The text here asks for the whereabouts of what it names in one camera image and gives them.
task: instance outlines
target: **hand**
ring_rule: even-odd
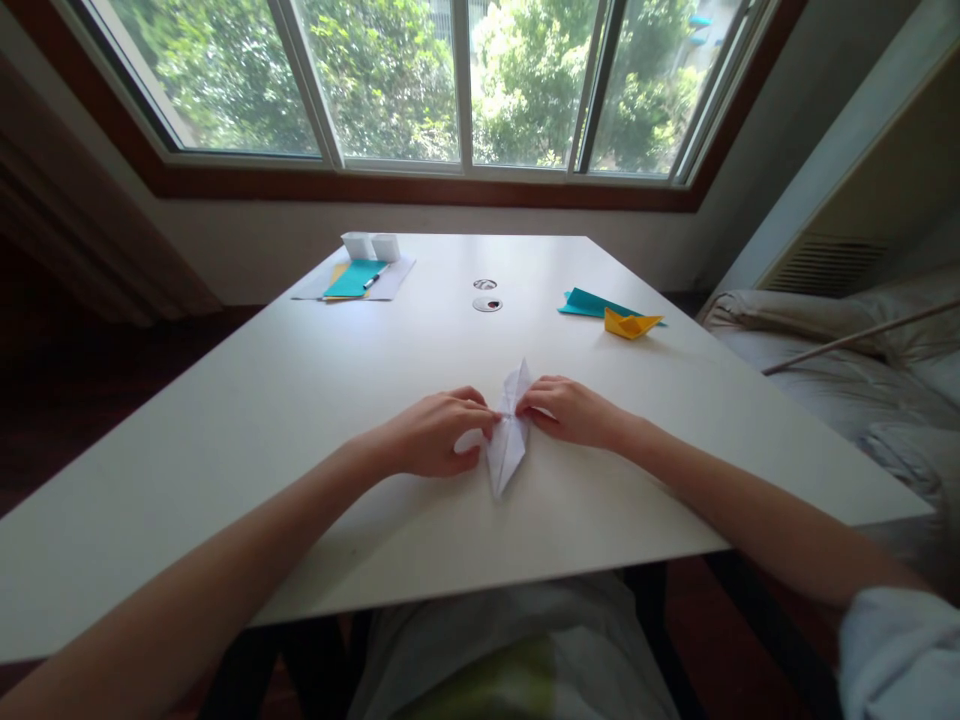
[[[468,430],[479,428],[489,440],[500,414],[487,407],[483,395],[462,387],[425,397],[368,433],[370,452],[383,457],[388,473],[451,477],[472,470],[480,448],[463,453],[454,444]]]
[[[632,417],[562,375],[544,375],[531,385],[517,403],[517,415],[520,414],[529,417],[550,437],[607,450],[614,449],[617,437]]]

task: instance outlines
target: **tree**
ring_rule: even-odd
[[[565,162],[595,16],[592,2],[490,3],[476,30],[475,162]]]
[[[610,168],[612,156],[618,170],[669,172],[701,79],[687,68],[669,73],[694,7],[691,0],[627,3],[594,146],[598,168]]]
[[[670,64],[693,12],[690,0],[627,3],[594,143],[594,166],[662,170],[682,138],[699,77]],[[596,5],[500,0],[477,28],[481,97],[474,151],[481,162],[563,165],[584,82]]]
[[[347,154],[459,158],[453,57],[423,0],[306,0],[304,8]]]
[[[201,147],[315,153],[266,0],[113,0]],[[302,0],[347,155],[455,160],[448,40],[426,0]],[[673,71],[691,0],[630,0],[593,167],[664,171],[699,77]],[[562,166],[571,152],[595,0],[494,0],[474,29],[474,161]]]
[[[137,49],[201,147],[317,153],[262,0],[115,0]]]

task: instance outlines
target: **wall vent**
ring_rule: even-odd
[[[804,233],[761,278],[762,290],[843,297],[890,250],[888,240]]]

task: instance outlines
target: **teal paper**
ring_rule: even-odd
[[[337,281],[329,287],[325,297],[363,297],[363,285],[383,270],[387,263],[379,260],[354,260]]]
[[[604,300],[602,297],[588,293],[585,290],[580,288],[574,288],[573,292],[564,293],[567,298],[567,304],[562,308],[557,308],[560,312],[569,313],[570,315],[587,315],[589,317],[603,317],[604,308],[610,308],[617,315],[636,315],[637,317],[646,317],[643,313],[638,313],[635,310],[629,310],[623,305],[617,305],[612,303],[609,300]],[[659,322],[657,326],[666,327],[666,323]]]

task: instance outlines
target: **yellow paper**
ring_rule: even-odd
[[[663,320],[663,315],[653,317],[639,317],[637,315],[628,315],[624,317],[617,315],[610,308],[603,309],[603,326],[607,332],[614,335],[625,337],[627,340],[635,340],[638,337],[646,335],[652,327]]]
[[[347,271],[347,268],[350,267],[350,263],[337,263],[333,266],[333,274],[330,275],[330,286],[332,286],[337,280],[340,279],[340,276]],[[370,297],[370,291],[367,290],[362,297],[334,297],[332,295],[324,295],[324,300],[360,300],[365,297]]]

